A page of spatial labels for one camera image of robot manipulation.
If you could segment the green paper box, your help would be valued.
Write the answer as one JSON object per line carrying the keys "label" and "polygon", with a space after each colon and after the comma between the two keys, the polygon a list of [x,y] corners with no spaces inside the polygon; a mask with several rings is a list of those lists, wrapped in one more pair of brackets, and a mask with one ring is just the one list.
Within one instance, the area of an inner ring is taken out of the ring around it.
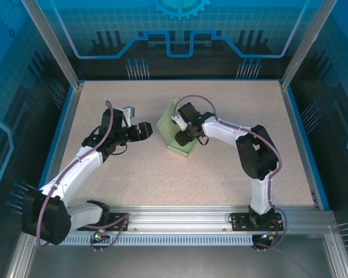
{"label": "green paper box", "polygon": [[184,147],[181,147],[175,140],[175,135],[177,132],[181,131],[180,127],[178,125],[175,125],[172,122],[172,114],[175,104],[178,102],[178,99],[174,99],[170,105],[165,110],[162,117],[159,119],[157,123],[157,128],[162,136],[162,138],[165,141],[166,147],[173,151],[174,153],[187,158],[192,151],[192,149],[197,144],[196,141],[192,141],[185,145]]}

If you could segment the grid print acrylic panel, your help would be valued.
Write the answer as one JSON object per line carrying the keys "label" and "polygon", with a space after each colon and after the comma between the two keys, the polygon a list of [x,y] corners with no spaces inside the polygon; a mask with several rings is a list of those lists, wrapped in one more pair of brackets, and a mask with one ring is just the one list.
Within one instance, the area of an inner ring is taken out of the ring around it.
{"label": "grid print acrylic panel", "polygon": [[0,0],[0,230],[39,187],[70,84],[21,0]]}
{"label": "grid print acrylic panel", "polygon": [[[322,0],[285,0],[303,13],[295,54]],[[348,255],[348,0],[337,0],[289,84]]]}

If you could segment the gear print acrylic panel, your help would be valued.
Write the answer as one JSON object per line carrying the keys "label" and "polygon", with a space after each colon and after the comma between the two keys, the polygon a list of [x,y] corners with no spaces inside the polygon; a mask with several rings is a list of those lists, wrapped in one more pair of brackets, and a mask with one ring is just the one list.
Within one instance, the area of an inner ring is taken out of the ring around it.
{"label": "gear print acrylic panel", "polygon": [[303,13],[285,0],[36,0],[79,80],[279,79]]}

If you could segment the grey metal tray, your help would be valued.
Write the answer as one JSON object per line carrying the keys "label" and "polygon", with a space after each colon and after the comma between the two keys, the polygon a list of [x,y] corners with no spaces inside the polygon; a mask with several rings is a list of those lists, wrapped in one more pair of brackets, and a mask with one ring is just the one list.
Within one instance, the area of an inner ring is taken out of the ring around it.
{"label": "grey metal tray", "polygon": [[126,246],[36,250],[18,240],[0,249],[0,278],[338,278],[321,237],[287,236],[271,251],[236,246]]}

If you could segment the blue aluminium side rail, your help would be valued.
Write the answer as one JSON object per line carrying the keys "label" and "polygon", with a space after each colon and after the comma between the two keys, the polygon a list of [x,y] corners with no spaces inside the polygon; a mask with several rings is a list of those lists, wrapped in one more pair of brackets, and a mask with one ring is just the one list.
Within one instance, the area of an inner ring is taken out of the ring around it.
{"label": "blue aluminium side rail", "polygon": [[292,90],[289,86],[285,88],[282,85],[280,85],[280,89],[292,126],[293,134],[295,136],[304,173],[306,175],[311,194],[313,195],[312,198],[314,200],[315,207],[319,210],[329,211],[331,210],[331,207],[329,205],[329,201],[322,184]]}
{"label": "blue aluminium side rail", "polygon": [[64,156],[64,151],[66,149],[83,86],[84,81],[81,81],[77,89],[70,87],[68,91],[52,144],[50,146],[48,157],[38,184],[38,189],[47,184],[53,177],[57,176],[60,171],[61,162]]}

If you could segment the aluminium mounting rail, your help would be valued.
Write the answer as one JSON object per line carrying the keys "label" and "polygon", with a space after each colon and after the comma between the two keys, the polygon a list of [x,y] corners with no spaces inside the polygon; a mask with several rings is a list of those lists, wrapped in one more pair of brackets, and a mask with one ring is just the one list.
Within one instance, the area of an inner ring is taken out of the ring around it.
{"label": "aluminium mounting rail", "polygon": [[[332,211],[313,206],[281,207],[287,216],[286,235],[337,232]],[[247,213],[247,206],[111,206],[114,213],[129,213],[128,232],[138,234],[231,234],[231,213]]]}

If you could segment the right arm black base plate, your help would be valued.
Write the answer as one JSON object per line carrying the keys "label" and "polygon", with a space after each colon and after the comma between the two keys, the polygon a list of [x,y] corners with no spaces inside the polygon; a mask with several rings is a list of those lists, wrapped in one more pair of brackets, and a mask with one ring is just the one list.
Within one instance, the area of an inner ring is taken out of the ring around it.
{"label": "right arm black base plate", "polygon": [[265,216],[250,213],[231,213],[228,216],[234,232],[263,232],[283,231],[284,225],[280,213],[272,213]]}

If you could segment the aluminium frame post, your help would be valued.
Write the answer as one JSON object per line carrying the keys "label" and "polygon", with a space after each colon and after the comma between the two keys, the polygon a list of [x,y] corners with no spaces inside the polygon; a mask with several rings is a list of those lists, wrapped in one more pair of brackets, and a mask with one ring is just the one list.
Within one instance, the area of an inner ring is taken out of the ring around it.
{"label": "aluminium frame post", "polygon": [[322,27],[324,26],[328,16],[331,14],[332,9],[334,8],[336,3],[337,0],[322,0],[320,7],[313,17],[307,31],[302,38],[302,41],[300,42],[295,54],[293,55],[290,63],[287,66],[285,73],[282,76],[280,82],[280,88],[282,91],[287,90],[287,87],[297,73],[311,46],[317,39]]}
{"label": "aluminium frame post", "polygon": [[36,0],[21,0],[21,2],[50,52],[53,54],[67,81],[73,89],[78,90],[80,81],[38,2]]}

